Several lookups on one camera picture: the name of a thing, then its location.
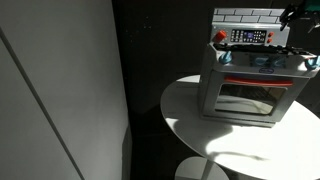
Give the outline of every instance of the floor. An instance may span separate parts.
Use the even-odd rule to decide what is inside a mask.
[[[178,139],[162,118],[156,106],[144,115],[130,114],[139,119],[131,124],[133,156],[131,180],[173,180],[176,168],[188,157],[200,156]],[[230,180],[257,180],[221,167]]]

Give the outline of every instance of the black wall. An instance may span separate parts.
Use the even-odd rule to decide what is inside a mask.
[[[290,2],[300,0],[113,0],[133,134],[132,179],[167,179],[163,174],[173,176],[179,162],[195,154],[170,134],[159,103],[170,83],[199,74],[213,8],[285,8]],[[292,24],[288,44],[320,54],[320,29],[307,29],[308,23]],[[319,80],[297,99],[315,113]]]

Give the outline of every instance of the red button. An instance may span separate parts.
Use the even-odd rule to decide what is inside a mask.
[[[224,40],[227,37],[227,33],[224,30],[220,30],[217,32],[217,34],[214,36],[213,41],[215,43],[220,43],[222,40]]]
[[[268,36],[271,37],[273,35],[274,35],[274,32],[270,32]]]

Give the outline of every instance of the white round table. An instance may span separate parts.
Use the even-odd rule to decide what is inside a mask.
[[[320,120],[294,102],[272,128],[200,119],[200,76],[169,85],[161,111],[171,130],[210,162],[261,179],[311,180],[320,177]]]

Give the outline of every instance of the cabinet door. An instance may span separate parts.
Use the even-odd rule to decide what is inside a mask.
[[[80,179],[1,40],[0,179]]]

